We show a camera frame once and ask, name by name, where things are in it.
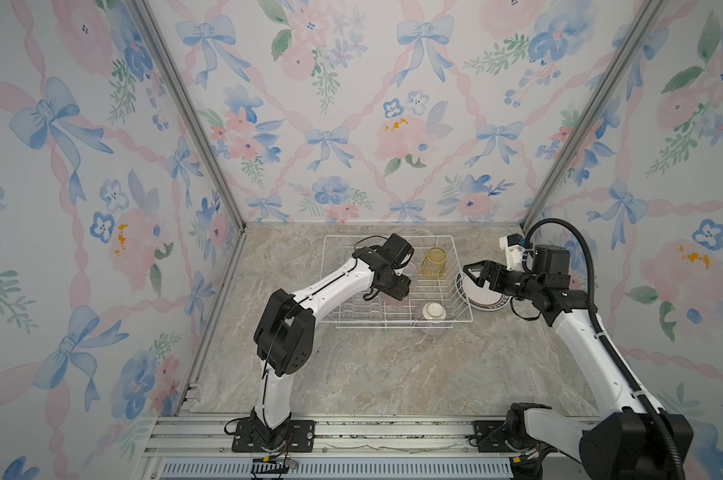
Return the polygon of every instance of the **wire rack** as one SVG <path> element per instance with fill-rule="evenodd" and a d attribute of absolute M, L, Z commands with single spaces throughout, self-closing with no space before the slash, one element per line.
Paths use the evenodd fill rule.
<path fill-rule="evenodd" d="M 322 248 L 322 277 L 337 269 L 353 254 L 354 245 L 364 239 L 363 235 L 327 235 Z M 376 328 L 411 329 L 422 328 L 417 322 L 423 306 L 428 302 L 439 302 L 447 311 L 447 318 L 431 323 L 428 328 L 451 329 L 457 323 L 472 322 L 473 313 L 461 299 L 455 286 L 455 277 L 460 273 L 461 263 L 457 258 L 457 249 L 450 235 L 405 236 L 414 247 L 410 263 L 405 266 L 405 275 L 412 280 L 410 293 L 402 301 L 397 301 L 381 293 L 370 301 L 357 293 L 341 303 L 319 322 L 335 323 L 337 328 Z M 358 246 L 382 245 L 383 238 L 364 240 Z M 443 275 L 438 278 L 421 274 L 421 264 L 428 251 L 435 246 L 444 250 L 447 259 Z"/>

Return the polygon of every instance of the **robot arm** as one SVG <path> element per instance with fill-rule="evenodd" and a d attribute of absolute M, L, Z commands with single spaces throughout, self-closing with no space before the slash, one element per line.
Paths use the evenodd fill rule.
<path fill-rule="evenodd" d="M 490 290 L 532 301 L 572 352 L 596 398 L 601 422 L 587 425 L 547 406 L 514 403 L 503 427 L 482 442 L 506 442 L 516 449 L 547 443 L 582 463 L 595 480 L 623 478 L 620 475 L 667 478 L 671 472 L 678 477 L 667 441 L 661 438 L 656 423 L 665 424 L 680 461 L 692 442 L 689 423 L 681 415 L 668 414 L 636 379 L 604 331 L 595 306 L 591 306 L 593 315 L 589 312 L 587 294 L 569 289 L 569 251 L 537 245 L 530 270 L 524 264 L 520 241 L 518 234 L 501 239 L 508 266 L 485 260 L 464 266 L 463 272 L 480 287 L 489 283 Z"/>
<path fill-rule="evenodd" d="M 566 224 L 555 219 L 543 222 L 553 221 Z M 464 266 L 463 272 L 480 287 L 489 283 L 491 290 L 532 301 L 573 353 L 597 400 L 601 422 L 588 425 L 540 404 L 514 403 L 505 424 L 479 442 L 479 452 L 493 451 L 488 447 L 492 444 L 525 450 L 544 442 L 581 462 L 594 480 L 667 478 L 671 472 L 681 480 L 681 461 L 693 436 L 689 423 L 681 415 L 668 414 L 635 379 L 604 331 L 596 307 L 589 304 L 593 291 L 587 295 L 569 289 L 569 252 L 538 245 L 529 270 L 520 241 L 519 235 L 501 239 L 509 266 L 485 260 Z M 292 294 L 277 290 L 271 295 L 254 337 L 263 370 L 260 396 L 243 442 L 252 451 L 278 450 L 290 437 L 293 374 L 311 355 L 316 319 L 367 289 L 371 294 L 377 290 L 403 299 L 410 280 L 400 272 L 413 251 L 406 240 L 393 234 L 382 246 L 357 249 L 317 283 Z"/>
<path fill-rule="evenodd" d="M 400 274 L 414 249 L 392 234 L 383 245 L 358 248 L 340 268 L 305 289 L 292 294 L 271 294 L 255 331 L 262 364 L 260 396 L 250 420 L 266 450 L 276 450 L 286 440 L 290 423 L 290 392 L 294 373 L 313 351 L 316 319 L 321 319 L 356 293 L 370 290 L 402 300 L 410 279 Z"/>

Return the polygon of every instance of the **floral wallpaper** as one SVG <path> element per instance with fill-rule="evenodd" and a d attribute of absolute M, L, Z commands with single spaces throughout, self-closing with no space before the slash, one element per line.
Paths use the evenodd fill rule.
<path fill-rule="evenodd" d="M 0 2 L 0 478 L 130 478 L 235 228 L 118 0 Z"/>
<path fill-rule="evenodd" d="M 246 221 L 329 223 L 520 220 L 642 4 L 148 3 Z"/>
<path fill-rule="evenodd" d="M 543 216 L 585 234 L 607 330 L 663 405 L 692 424 L 687 478 L 721 479 L 723 0 L 672 0 L 613 102 Z M 564 133 L 574 112 L 562 113 Z M 558 147 L 539 152 L 555 158 Z M 583 288 L 577 243 L 542 230 L 538 241 L 570 250 Z"/>

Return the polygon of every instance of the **plate with red rim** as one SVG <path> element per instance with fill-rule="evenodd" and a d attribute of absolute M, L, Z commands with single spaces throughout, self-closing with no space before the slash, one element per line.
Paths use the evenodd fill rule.
<path fill-rule="evenodd" d="M 471 270 L 471 273 L 478 276 L 481 270 Z M 455 286 L 463 302 L 480 312 L 497 312 L 510 302 L 510 296 L 490 290 L 486 282 L 480 288 L 463 272 L 455 277 Z"/>

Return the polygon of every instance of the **marble countertop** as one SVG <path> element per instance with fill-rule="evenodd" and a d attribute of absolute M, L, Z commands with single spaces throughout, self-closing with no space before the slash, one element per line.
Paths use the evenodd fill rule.
<path fill-rule="evenodd" d="M 479 225 L 254 225 L 203 363 L 194 412 L 248 412 L 260 385 L 252 341 L 266 301 L 319 278 L 325 235 L 452 235 L 463 264 L 504 263 L 498 238 L 518 228 Z M 307 249 L 308 245 L 318 247 Z M 534 310 L 521 306 L 529 314 Z M 473 312 L 440 336 L 417 330 L 338 329 L 317 323 L 314 352 L 296 373 L 293 412 L 504 416 L 539 402 L 592 416 L 593 395 L 563 341 L 510 308 Z"/>

